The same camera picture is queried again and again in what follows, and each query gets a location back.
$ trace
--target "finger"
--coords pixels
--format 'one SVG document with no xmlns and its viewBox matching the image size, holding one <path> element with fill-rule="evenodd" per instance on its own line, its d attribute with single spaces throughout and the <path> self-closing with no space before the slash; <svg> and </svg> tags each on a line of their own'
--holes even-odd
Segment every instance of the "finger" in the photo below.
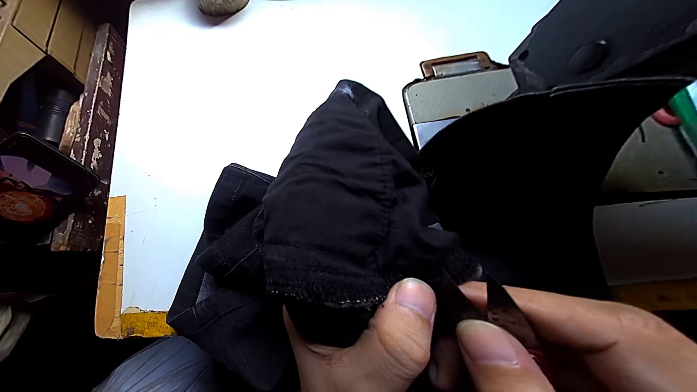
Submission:
<svg viewBox="0 0 697 392">
<path fill-rule="evenodd" d="M 461 286 L 476 306 L 487 301 L 486 285 Z M 607 388 L 689 390 L 697 384 L 697 345 L 658 317 L 621 303 L 529 289 L 507 291 L 547 341 L 577 352 Z"/>
<path fill-rule="evenodd" d="M 554 391 L 523 345 L 501 328 L 466 320 L 457 340 L 478 392 Z"/>
<path fill-rule="evenodd" d="M 405 391 L 430 357 L 436 295 L 424 282 L 398 282 L 356 344 L 346 349 L 307 342 L 284 308 L 304 391 Z"/>
<path fill-rule="evenodd" d="M 432 347 L 429 363 L 431 384 L 440 391 L 455 391 L 464 368 L 457 340 L 448 336 L 435 342 Z"/>
<path fill-rule="evenodd" d="M 487 285 L 467 282 L 460 290 L 479 309 L 487 308 Z M 537 332 L 549 342 L 582 352 L 602 352 L 622 335 L 617 303 L 506 287 Z"/>
<path fill-rule="evenodd" d="M 436 295 L 426 283 L 398 282 L 376 311 L 369 328 L 346 349 L 354 366 L 377 391 L 404 391 L 426 368 L 436 315 Z"/>
</svg>

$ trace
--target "yellow edge strip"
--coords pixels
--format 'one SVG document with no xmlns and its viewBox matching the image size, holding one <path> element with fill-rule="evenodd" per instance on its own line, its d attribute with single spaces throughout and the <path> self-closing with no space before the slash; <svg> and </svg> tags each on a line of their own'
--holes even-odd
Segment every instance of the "yellow edge strip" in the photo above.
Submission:
<svg viewBox="0 0 697 392">
<path fill-rule="evenodd" d="M 644 310 L 697 309 L 697 279 L 634 283 L 612 290 L 620 302 Z"/>
</svg>

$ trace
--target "green object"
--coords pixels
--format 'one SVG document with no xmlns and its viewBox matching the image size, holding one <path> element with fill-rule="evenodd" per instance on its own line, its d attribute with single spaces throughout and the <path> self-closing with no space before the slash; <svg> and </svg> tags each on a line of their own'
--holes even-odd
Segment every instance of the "green object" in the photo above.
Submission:
<svg viewBox="0 0 697 392">
<path fill-rule="evenodd" d="M 668 107 L 682 122 L 682 134 L 694 153 L 697 153 L 697 109 L 687 89 L 682 89 L 668 102 Z"/>
</svg>

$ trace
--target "gray plastic bag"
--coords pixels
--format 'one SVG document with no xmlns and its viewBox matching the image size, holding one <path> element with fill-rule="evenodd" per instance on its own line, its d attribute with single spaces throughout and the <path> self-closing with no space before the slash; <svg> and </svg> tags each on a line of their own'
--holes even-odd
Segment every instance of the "gray plastic bag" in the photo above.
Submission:
<svg viewBox="0 0 697 392">
<path fill-rule="evenodd" d="M 183 336 L 163 338 L 117 367 L 93 392 L 218 392 L 213 359 Z"/>
</svg>

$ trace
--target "wooden post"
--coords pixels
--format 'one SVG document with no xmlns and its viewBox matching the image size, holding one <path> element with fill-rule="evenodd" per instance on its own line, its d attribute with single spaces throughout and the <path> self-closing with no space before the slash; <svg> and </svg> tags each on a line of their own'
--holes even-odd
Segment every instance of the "wooden post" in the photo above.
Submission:
<svg viewBox="0 0 697 392">
<path fill-rule="evenodd" d="M 53 233 L 51 250 L 101 251 L 121 100 L 125 43 L 110 24 L 97 31 L 87 71 L 79 129 L 69 155 L 101 179 L 83 209 L 71 213 Z"/>
</svg>

